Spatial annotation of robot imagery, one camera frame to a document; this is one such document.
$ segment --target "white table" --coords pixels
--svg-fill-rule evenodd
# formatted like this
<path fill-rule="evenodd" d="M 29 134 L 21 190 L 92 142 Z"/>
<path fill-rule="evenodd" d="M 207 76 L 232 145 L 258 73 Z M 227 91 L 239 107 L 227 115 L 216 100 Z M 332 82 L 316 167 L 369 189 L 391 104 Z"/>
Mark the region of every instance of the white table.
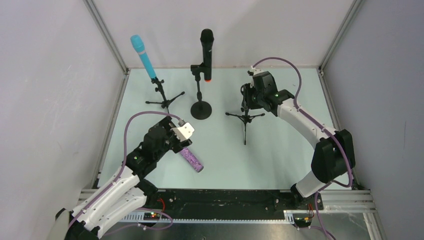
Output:
<path fill-rule="evenodd" d="M 272 73 L 278 89 L 296 92 L 299 80 L 291 68 L 264 69 Z M 327 125 L 332 121 L 316 69 L 300 69 L 303 84 L 299 102 L 313 116 Z M 311 170 L 314 153 L 311 145 L 288 123 L 263 109 L 251 110 L 250 115 L 266 113 L 247 125 L 247 145 L 243 145 L 243 123 L 225 112 L 241 114 L 240 87 L 250 83 L 245 68 L 220 68 L 212 71 L 212 81 L 200 82 L 203 100 L 212 106 L 212 115 L 206 120 L 196 120 L 190 108 L 197 101 L 196 82 L 189 69 L 156 69 L 166 97 L 175 100 L 169 111 L 195 128 L 189 149 L 203 163 L 197 173 L 180 154 L 168 152 L 146 179 L 158 188 L 179 189 L 280 189 L 288 190 Z M 132 69 L 124 92 L 116 124 L 107 150 L 98 185 L 103 185 L 124 159 L 124 128 L 128 119 L 142 111 L 165 112 L 160 105 L 145 101 L 161 102 L 144 69 Z M 163 116 L 142 115 L 134 119 L 128 130 L 128 153 L 143 140 L 147 130 Z M 347 175 L 337 180 L 347 183 Z M 328 189 L 342 189 L 331 185 Z"/>

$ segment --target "blue microphone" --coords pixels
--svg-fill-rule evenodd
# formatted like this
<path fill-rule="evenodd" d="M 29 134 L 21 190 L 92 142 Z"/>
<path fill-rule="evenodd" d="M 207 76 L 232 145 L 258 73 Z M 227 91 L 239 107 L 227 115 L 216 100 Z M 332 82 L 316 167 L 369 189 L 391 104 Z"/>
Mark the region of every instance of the blue microphone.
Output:
<path fill-rule="evenodd" d="M 143 43 L 141 37 L 139 35 L 132 36 L 131 43 L 132 43 L 132 47 L 134 47 L 134 50 L 137 52 L 138 56 L 140 57 L 141 62 L 143 63 L 148 76 L 151 79 L 155 79 L 156 73 L 152 67 L 152 63 L 150 62 L 149 56 L 147 56 L 145 44 Z"/>

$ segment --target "microphone stand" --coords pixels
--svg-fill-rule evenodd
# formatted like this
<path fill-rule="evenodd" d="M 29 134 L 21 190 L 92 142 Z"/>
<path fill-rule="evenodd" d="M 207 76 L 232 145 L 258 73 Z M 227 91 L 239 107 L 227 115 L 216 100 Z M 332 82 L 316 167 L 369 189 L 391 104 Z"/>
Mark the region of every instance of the microphone stand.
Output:
<path fill-rule="evenodd" d="M 185 94 L 185 92 L 183 91 L 183 92 L 181 92 L 180 94 L 178 94 L 177 96 L 175 96 L 174 98 L 171 98 L 171 99 L 167 99 L 167 97 L 165 96 L 165 93 L 164 93 L 164 88 L 162 87 L 162 84 L 164 83 L 165 81 L 164 80 L 160 80 L 159 81 L 159 79 L 157 78 L 157 77 L 155 77 L 155 78 L 152 78 L 151 79 L 151 83 L 152 84 L 156 84 L 157 85 L 157 87 L 155 87 L 154 88 L 154 90 L 156 91 L 156 92 L 159 92 L 160 93 L 160 95 L 162 95 L 162 98 L 163 98 L 163 101 L 161 101 L 161 102 L 158 102 L 158 101 L 146 101 L 146 104 L 160 104 L 160 106 L 164 109 L 164 108 L 166 108 L 166 111 L 168 112 L 168 113 L 170 113 L 170 110 L 169 110 L 169 106 L 171 105 L 171 103 L 175 100 L 175 99 L 177 99 L 179 96 L 181 96 L 181 95 L 184 95 Z"/>
<path fill-rule="evenodd" d="M 194 75 L 194 80 L 197 83 L 197 100 L 190 109 L 191 115 L 197 120 L 205 120 L 212 114 L 212 107 L 209 103 L 202 100 L 202 92 L 200 91 L 200 73 L 211 71 L 211 67 L 206 67 L 202 62 L 200 65 L 191 65 L 191 74 Z"/>

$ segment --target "gray floor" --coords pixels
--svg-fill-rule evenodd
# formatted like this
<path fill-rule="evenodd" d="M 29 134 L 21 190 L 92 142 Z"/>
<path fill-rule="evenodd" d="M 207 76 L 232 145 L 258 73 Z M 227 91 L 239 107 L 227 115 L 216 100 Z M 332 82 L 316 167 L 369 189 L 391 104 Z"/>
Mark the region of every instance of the gray floor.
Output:
<path fill-rule="evenodd" d="M 367 226 L 361 213 L 323 214 L 326 229 L 337 240 L 369 240 Z M 124 226 L 118 223 L 110 231 Z M 318 219 L 313 220 L 319 226 Z M 321 231 L 301 229 L 290 224 L 175 224 L 165 230 L 129 227 L 102 240 L 325 240 Z"/>
<path fill-rule="evenodd" d="M 299 80 L 291 68 L 269 69 L 280 90 L 296 92 Z M 242 95 L 240 87 L 250 83 L 247 69 L 214 69 L 212 81 L 201 82 L 203 99 L 212 106 L 212 115 L 196 120 L 190 114 L 196 102 L 196 82 L 189 69 L 157 69 L 158 78 L 164 79 L 168 98 L 185 91 L 170 107 L 170 112 L 184 118 L 195 128 L 193 144 L 189 149 L 203 163 L 196 173 L 179 155 L 167 153 L 157 168 L 146 179 L 159 188 L 179 189 L 280 189 L 288 190 L 311 170 L 313 148 L 288 123 L 266 113 L 247 126 L 247 146 L 243 145 L 243 124 L 225 112 L 240 114 Z M 332 121 L 316 69 L 300 69 L 303 78 L 299 102 L 322 122 Z M 164 110 L 145 101 L 159 101 L 161 96 L 144 69 L 132 69 L 117 116 L 116 125 L 99 180 L 99 186 L 117 170 L 123 160 L 123 131 L 128 119 L 141 111 Z M 252 110 L 251 115 L 265 113 Z M 142 115 L 134 119 L 128 131 L 128 151 L 142 140 L 148 128 L 161 116 Z M 338 178 L 346 183 L 347 176 Z M 332 185 L 329 189 L 340 189 Z"/>

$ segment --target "microphone head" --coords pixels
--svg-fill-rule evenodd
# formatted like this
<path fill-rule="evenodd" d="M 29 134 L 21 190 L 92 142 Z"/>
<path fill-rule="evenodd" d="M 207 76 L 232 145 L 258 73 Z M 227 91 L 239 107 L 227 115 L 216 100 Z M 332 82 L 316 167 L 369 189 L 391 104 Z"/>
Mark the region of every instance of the microphone head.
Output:
<path fill-rule="evenodd" d="M 200 42 L 209 44 L 214 42 L 214 33 L 209 28 L 203 29 L 200 35 Z"/>
<path fill-rule="evenodd" d="M 141 53 L 145 50 L 145 44 L 139 35 L 131 36 L 131 44 L 137 53 Z"/>

